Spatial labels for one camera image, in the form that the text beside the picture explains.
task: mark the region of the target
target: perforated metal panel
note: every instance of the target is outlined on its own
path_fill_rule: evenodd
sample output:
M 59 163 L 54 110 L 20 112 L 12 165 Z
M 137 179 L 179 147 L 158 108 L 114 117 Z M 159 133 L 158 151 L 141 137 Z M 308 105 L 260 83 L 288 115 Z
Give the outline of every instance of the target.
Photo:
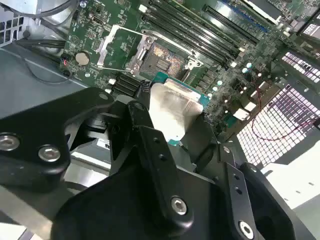
M 264 139 L 277 139 L 290 133 L 306 120 L 319 116 L 320 110 L 287 85 L 256 116 L 253 128 L 254 132 Z M 303 140 L 311 128 L 312 124 L 304 124 L 283 139 L 268 141 L 258 138 L 253 133 L 251 120 L 237 137 L 248 162 L 266 166 Z
M 29 18 L 19 16 L 0 6 L 0 48 L 21 39 Z
M 295 56 L 292 52 L 287 52 L 285 56 L 282 57 L 282 60 L 313 82 L 318 83 L 320 81 L 320 69 Z

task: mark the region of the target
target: green circuit board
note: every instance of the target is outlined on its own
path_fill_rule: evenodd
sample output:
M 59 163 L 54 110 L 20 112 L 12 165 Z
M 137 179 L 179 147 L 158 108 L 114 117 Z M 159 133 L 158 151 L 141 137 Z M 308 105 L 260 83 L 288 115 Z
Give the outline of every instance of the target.
M 252 64 L 251 78 L 263 73 L 261 80 L 272 85 L 274 79 L 268 78 L 269 65 L 278 52 L 286 46 L 303 51 L 295 44 L 293 34 L 285 35 L 283 29 L 297 17 L 307 20 L 318 9 L 320 0 L 270 2 L 282 12 L 282 28 L 261 17 L 242 0 L 87 0 L 86 6 L 79 6 L 73 16 L 63 53 L 67 57 L 61 61 L 61 70 L 68 68 L 76 79 L 88 86 L 108 89 L 110 79 L 119 73 L 135 81 L 152 81 L 155 69 L 169 72 L 169 68 L 176 65 L 172 77 L 210 95 L 205 114 L 208 121 L 219 124 L 225 117 L 227 105 L 240 97 L 235 85 L 246 86 L 248 90 L 255 87 L 242 72 L 247 63 Z M 141 11 L 141 5 L 148 11 Z M 227 23 L 217 21 L 204 10 L 205 6 L 223 15 Z M 101 45 L 114 25 L 125 29 L 116 31 L 106 47 L 103 65 L 98 66 Z M 193 35 L 193 30 L 204 34 L 210 31 L 210 42 L 201 41 L 202 35 Z M 153 55 L 148 53 L 143 59 L 141 72 L 136 76 L 127 66 L 137 53 L 145 31 L 160 33 L 185 50 L 158 37 L 151 47 Z M 188 71 L 185 68 L 190 59 L 187 51 L 201 62 Z M 75 58 L 77 53 L 85 53 L 88 64 L 79 64 Z M 226 96 L 230 101 L 222 104 L 221 99 Z

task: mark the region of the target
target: black plastic bracket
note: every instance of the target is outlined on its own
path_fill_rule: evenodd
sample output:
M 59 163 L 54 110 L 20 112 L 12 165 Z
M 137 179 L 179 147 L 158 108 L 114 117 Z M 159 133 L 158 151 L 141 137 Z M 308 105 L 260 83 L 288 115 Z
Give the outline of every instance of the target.
M 233 236 L 236 239 L 248 239 L 243 229 L 240 228 L 240 223 L 244 222 L 250 226 L 248 231 L 249 234 L 252 235 L 251 239 L 262 240 L 263 238 L 258 238 L 259 234 L 256 228 L 244 175 L 234 166 L 232 154 L 230 154 L 232 159 L 226 158 L 224 160 L 225 151 L 223 148 L 223 145 L 217 144 L 212 160 L 198 173 L 213 179 L 223 191 L 228 222 Z
M 70 164 L 68 144 L 71 146 L 80 124 L 107 112 L 113 101 L 111 95 L 92 87 L 0 119 L 0 135 L 18 139 L 15 149 L 0 150 L 0 184 L 51 191 Z M 57 149 L 59 158 L 42 160 L 39 150 L 44 146 Z
M 115 141 L 124 142 L 119 153 L 113 152 L 115 158 L 112 160 L 110 173 L 114 175 L 130 164 L 140 164 L 150 181 L 150 188 L 158 205 L 154 209 L 158 211 L 154 214 L 154 221 L 169 236 L 180 236 L 193 224 L 194 213 L 186 200 L 166 139 L 161 131 L 154 129 L 148 109 L 143 104 L 131 101 L 125 108 L 122 122 L 118 125 L 123 136 L 119 136 L 119 132 L 112 133 L 113 127 L 109 134 L 112 152 Z M 132 159 L 134 151 L 137 151 L 138 159 Z M 174 211 L 173 198 L 184 201 L 184 214 Z
M 258 203 L 254 206 L 254 218 L 266 239 L 315 240 L 260 170 L 249 162 L 243 163 L 240 170 L 245 176 L 250 192 L 259 193 L 251 194 L 250 199 Z

